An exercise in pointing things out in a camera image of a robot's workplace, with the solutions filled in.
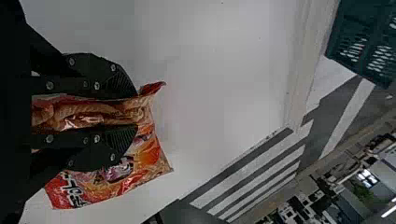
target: dark green grate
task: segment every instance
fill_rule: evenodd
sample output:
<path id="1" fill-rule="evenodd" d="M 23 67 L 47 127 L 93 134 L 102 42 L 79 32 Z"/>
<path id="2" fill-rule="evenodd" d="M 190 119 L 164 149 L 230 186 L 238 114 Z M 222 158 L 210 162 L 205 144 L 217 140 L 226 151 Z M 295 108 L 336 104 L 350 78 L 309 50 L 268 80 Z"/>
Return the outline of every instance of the dark green grate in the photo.
<path id="1" fill-rule="evenodd" d="M 386 89 L 396 78 L 395 0 L 342 0 L 326 56 Z"/>

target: gray stripe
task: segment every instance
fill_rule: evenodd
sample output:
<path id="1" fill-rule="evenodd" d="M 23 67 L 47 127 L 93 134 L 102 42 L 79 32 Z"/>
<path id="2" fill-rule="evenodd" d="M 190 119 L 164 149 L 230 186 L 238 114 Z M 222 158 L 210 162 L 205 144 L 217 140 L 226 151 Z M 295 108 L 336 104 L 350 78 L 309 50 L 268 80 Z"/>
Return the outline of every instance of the gray stripe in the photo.
<path id="1" fill-rule="evenodd" d="M 362 78 L 359 76 L 353 77 L 323 97 L 319 107 L 305 116 L 304 121 L 313 119 L 314 123 L 311 132 L 306 137 L 305 151 L 298 172 L 303 171 L 319 159 L 361 80 Z"/>
<path id="2" fill-rule="evenodd" d="M 234 163 L 233 165 L 222 171 L 220 174 L 210 179 L 200 188 L 196 189 L 191 194 L 187 195 L 183 199 L 183 202 L 191 203 L 195 199 L 199 198 L 201 195 L 205 194 L 207 191 L 215 187 L 217 184 L 219 184 L 221 181 L 226 179 L 228 176 L 240 170 L 242 167 L 244 167 L 245 165 L 247 165 L 257 157 L 259 157 L 262 153 L 266 152 L 268 149 L 278 144 L 280 141 L 282 141 L 292 133 L 293 131 L 289 128 L 286 128 L 282 132 L 278 133 L 268 141 L 264 142 L 261 146 L 257 147 L 256 149 L 248 153 L 245 157 L 243 157 L 242 159 L 240 159 L 239 161 L 237 161 L 236 163 Z"/>
<path id="3" fill-rule="evenodd" d="M 396 172 L 396 167 L 394 167 L 390 162 L 386 160 L 381 160 L 381 161 L 384 162 L 392 171 Z"/>
<path id="4" fill-rule="evenodd" d="M 268 169 L 270 169 L 272 166 L 277 164 L 278 162 L 282 161 L 285 159 L 289 154 L 293 153 L 297 149 L 299 149 L 303 143 L 303 141 L 298 142 L 297 144 L 294 144 L 294 146 L 288 148 L 286 151 L 284 151 L 282 154 L 279 156 L 275 157 L 273 160 L 268 161 L 263 167 L 255 171 L 253 174 L 247 176 L 243 180 L 241 180 L 239 183 L 234 185 L 232 188 L 226 190 L 224 193 L 222 193 L 220 196 L 218 196 L 216 199 L 208 203 L 206 206 L 202 208 L 203 211 L 209 211 L 212 207 L 216 206 L 218 203 L 221 203 L 224 199 L 226 199 L 228 196 L 232 195 L 235 193 L 237 190 L 241 189 L 244 187 L 246 184 L 250 183 L 250 181 L 254 180 L 257 176 L 261 175 Z"/>
<path id="5" fill-rule="evenodd" d="M 291 177 L 292 175 L 294 175 L 295 172 L 291 172 L 289 175 L 285 176 L 284 178 L 282 178 L 281 180 L 279 180 L 278 182 L 276 182 L 276 184 L 273 185 L 273 188 L 276 187 L 277 185 L 279 185 L 280 183 L 282 183 L 283 181 L 285 181 L 287 178 Z M 252 199 L 250 202 L 244 204 L 243 206 L 241 206 L 238 210 L 236 210 L 235 212 L 233 212 L 232 214 L 230 214 L 229 216 L 227 216 L 226 218 L 224 218 L 224 220 L 228 220 L 230 217 L 235 216 L 236 214 L 238 214 L 240 211 L 242 211 L 243 209 L 245 209 L 246 207 L 248 207 L 251 203 L 254 203 L 254 201 L 256 201 L 257 199 L 259 199 L 262 195 L 266 194 L 268 191 L 270 191 L 272 188 L 269 188 L 268 190 L 265 190 L 263 193 L 257 195 L 254 199 Z"/>
<path id="6" fill-rule="evenodd" d="M 291 163 L 289 163 L 288 165 L 286 165 L 285 167 L 283 167 L 280 171 L 276 172 L 275 174 L 271 175 L 270 177 L 268 177 L 268 179 L 266 179 L 265 181 L 262 181 L 259 185 L 257 185 L 256 187 L 254 187 L 253 189 L 251 189 L 250 191 L 246 192 L 245 194 L 243 194 L 242 196 L 240 196 L 238 199 L 236 199 L 235 201 L 233 201 L 232 203 L 230 203 L 229 205 L 227 205 L 225 208 L 223 208 L 221 211 L 219 211 L 218 213 L 215 214 L 216 217 L 220 217 L 221 215 L 223 215 L 225 212 L 227 212 L 229 209 L 231 209 L 232 207 L 234 207 L 236 204 L 240 203 L 242 200 L 246 199 L 249 195 L 251 195 L 252 193 L 254 193 L 255 191 L 257 191 L 258 189 L 260 189 L 262 186 L 266 185 L 268 182 L 272 181 L 275 177 L 281 175 L 283 172 L 285 172 L 287 169 L 289 169 L 291 166 L 295 165 L 297 162 L 300 161 L 300 158 L 292 161 Z"/>

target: white ceiling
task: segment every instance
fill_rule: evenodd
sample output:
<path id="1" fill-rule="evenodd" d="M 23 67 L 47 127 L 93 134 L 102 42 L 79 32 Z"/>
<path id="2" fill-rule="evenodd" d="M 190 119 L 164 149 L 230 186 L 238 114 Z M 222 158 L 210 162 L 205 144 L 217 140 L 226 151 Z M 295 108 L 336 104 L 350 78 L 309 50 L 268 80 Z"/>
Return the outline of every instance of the white ceiling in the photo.
<path id="1" fill-rule="evenodd" d="M 126 196 L 76 211 L 50 211 L 38 195 L 24 219 L 141 223 L 282 127 L 301 2 L 22 0 L 28 22 L 60 51 L 120 63 L 136 87 L 168 83 L 154 113 L 175 168 Z"/>

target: snack bag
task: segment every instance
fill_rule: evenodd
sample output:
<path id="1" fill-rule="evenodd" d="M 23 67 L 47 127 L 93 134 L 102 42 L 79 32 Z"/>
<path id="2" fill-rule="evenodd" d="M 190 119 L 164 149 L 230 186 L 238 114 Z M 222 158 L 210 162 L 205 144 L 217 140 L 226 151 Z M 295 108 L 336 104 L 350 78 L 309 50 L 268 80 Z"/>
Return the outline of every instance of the snack bag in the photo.
<path id="1" fill-rule="evenodd" d="M 53 208 L 99 203 L 173 171 L 163 154 L 151 114 L 154 95 L 163 85 L 148 84 L 137 97 L 115 101 L 68 95 L 33 100 L 33 132 L 62 132 L 95 125 L 138 126 L 136 138 L 118 165 L 88 173 L 64 170 L 54 177 L 45 186 Z"/>

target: plastic bag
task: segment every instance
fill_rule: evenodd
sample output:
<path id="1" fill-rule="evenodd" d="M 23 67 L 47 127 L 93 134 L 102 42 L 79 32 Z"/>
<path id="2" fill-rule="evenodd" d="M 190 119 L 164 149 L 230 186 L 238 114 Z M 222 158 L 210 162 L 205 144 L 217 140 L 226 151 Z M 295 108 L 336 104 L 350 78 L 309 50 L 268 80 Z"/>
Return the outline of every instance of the plastic bag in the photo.
<path id="1" fill-rule="evenodd" d="M 64 170 L 53 178 L 45 186 L 53 208 L 99 203 L 173 171 L 163 154 L 151 114 L 154 94 L 164 84 L 148 84 L 140 89 L 138 97 L 115 101 L 67 95 L 33 100 L 32 126 L 38 133 L 95 125 L 138 125 L 136 138 L 118 165 L 88 173 Z"/>

